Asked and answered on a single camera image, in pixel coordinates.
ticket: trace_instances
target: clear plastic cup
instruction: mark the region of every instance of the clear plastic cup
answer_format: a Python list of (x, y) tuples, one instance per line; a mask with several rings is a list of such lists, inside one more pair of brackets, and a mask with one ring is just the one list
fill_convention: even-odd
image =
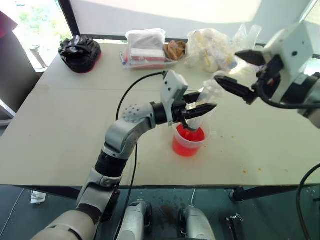
[(204, 145), (204, 142), (210, 136), (210, 127), (206, 121), (204, 121), (201, 125), (201, 129), (204, 133), (204, 140), (202, 141), (190, 141), (183, 138), (177, 130), (177, 127), (181, 125), (181, 123), (174, 124), (173, 127), (173, 141), (172, 148), (173, 150), (180, 156), (183, 157), (191, 157), (194, 156), (201, 146)]

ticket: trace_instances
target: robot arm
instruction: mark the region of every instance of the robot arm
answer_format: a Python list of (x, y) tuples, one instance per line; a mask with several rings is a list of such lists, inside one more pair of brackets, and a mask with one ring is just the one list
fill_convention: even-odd
[(298, 109), (298, 113), (320, 128), (320, 73), (304, 75), (304, 65), (313, 49), (303, 23), (278, 32), (262, 50), (244, 50), (236, 55), (247, 63), (263, 66), (252, 90), (227, 73), (215, 80), (228, 92), (251, 105), (258, 97), (276, 108)]
[(123, 170), (139, 138), (164, 123), (181, 122), (187, 128), (186, 120), (200, 117), (217, 106), (206, 103), (187, 109), (187, 104), (196, 102), (200, 95), (198, 92), (184, 95), (187, 89), (185, 79), (170, 70), (164, 76), (161, 103), (134, 104), (126, 108), (106, 132), (105, 143), (79, 193), (76, 209), (62, 214), (33, 240), (92, 240), (98, 223), (112, 216)]

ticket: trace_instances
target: red liquid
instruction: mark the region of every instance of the red liquid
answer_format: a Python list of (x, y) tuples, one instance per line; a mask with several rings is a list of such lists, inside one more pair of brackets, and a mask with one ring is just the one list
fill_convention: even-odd
[[(206, 138), (205, 133), (201, 128), (199, 128), (197, 131), (189, 131), (183, 128), (182, 125), (180, 124), (179, 126), (176, 127), (176, 130), (181, 135), (181, 137), (183, 137), (184, 139), (190, 142), (201, 142)], [(181, 145), (174, 137), (172, 142), (172, 148), (180, 156), (191, 157), (197, 153), (200, 147), (187, 148)]]

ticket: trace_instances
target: white table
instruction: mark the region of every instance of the white table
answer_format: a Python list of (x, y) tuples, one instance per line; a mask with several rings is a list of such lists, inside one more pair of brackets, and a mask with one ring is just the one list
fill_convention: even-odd
[[(119, 51), (125, 45), (101, 48), (89, 73), (72, 72), (59, 56), (53, 61), (0, 139), (0, 184), (85, 183), (123, 93), (138, 78), (158, 71), (123, 69)], [(190, 92), (211, 76), (187, 69), (183, 62), (173, 69), (184, 75)], [(162, 83), (161, 76), (140, 82), (123, 106), (159, 102)], [(173, 152), (173, 131), (166, 124), (143, 135), (134, 186), (297, 185), (320, 159), (320, 131), (295, 110), (273, 108), (259, 99), (249, 106), (225, 93), (209, 124), (211, 138), (191, 158)], [(123, 186), (130, 184), (133, 163), (131, 157)], [(308, 183), (320, 183), (320, 172)]]

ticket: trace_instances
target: clear plastic bag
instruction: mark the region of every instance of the clear plastic bag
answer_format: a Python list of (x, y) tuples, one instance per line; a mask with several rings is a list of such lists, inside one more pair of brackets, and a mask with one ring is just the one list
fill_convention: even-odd
[(215, 29), (200, 29), (189, 32), (185, 63), (189, 67), (201, 67), (214, 73), (218, 70), (230, 71), (237, 66), (235, 52), (252, 49), (261, 32), (260, 26), (252, 26), (247, 34), (243, 23), (232, 40)]
[(147, 29), (128, 31), (128, 40), (122, 64), (131, 69), (162, 69), (172, 66), (177, 61), (166, 57), (164, 51), (165, 34), (163, 29)]

